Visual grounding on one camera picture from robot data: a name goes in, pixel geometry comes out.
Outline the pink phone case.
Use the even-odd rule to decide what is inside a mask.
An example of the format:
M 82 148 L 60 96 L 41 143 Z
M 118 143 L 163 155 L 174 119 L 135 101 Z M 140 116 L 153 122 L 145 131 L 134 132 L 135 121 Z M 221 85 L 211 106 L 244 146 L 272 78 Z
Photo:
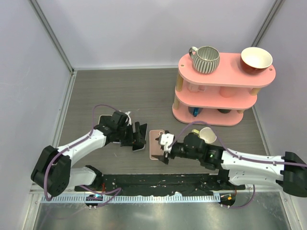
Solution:
M 159 138 L 164 134 L 163 130 L 150 130 L 149 131 L 149 158 L 150 160 L 157 161 L 154 156 L 163 156 L 163 148 L 159 145 Z

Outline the black phone silver edge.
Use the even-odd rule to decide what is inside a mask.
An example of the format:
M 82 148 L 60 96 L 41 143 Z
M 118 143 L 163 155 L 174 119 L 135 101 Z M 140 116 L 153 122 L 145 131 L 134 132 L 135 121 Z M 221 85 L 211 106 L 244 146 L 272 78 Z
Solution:
M 132 151 L 133 152 L 136 152 L 136 151 L 140 151 L 140 150 L 143 150 L 145 148 L 145 144 L 134 144 L 132 146 Z

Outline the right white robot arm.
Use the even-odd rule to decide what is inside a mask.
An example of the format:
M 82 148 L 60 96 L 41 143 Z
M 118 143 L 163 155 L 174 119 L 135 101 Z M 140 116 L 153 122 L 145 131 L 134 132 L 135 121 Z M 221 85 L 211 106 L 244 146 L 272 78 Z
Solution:
M 189 133 L 183 142 L 175 136 L 159 131 L 150 134 L 150 157 L 164 164 L 176 157 L 197 160 L 208 170 L 224 170 L 217 176 L 217 185 L 228 189 L 232 185 L 264 185 L 281 188 L 285 193 L 307 196 L 307 165 L 297 154 L 262 156 L 242 153 L 226 147 L 205 143 L 195 133 Z

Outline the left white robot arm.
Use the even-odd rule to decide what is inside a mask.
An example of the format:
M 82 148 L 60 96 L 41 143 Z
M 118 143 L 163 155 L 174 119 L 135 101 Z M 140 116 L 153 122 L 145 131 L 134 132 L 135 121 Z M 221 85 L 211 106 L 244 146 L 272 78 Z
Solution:
M 68 187 L 97 191 L 103 184 L 102 173 L 91 165 L 74 168 L 74 164 L 109 143 L 131 147 L 132 151 L 144 149 L 147 127 L 147 124 L 133 123 L 128 112 L 101 115 L 98 124 L 79 139 L 56 148 L 45 147 L 30 178 L 51 197 L 59 196 Z

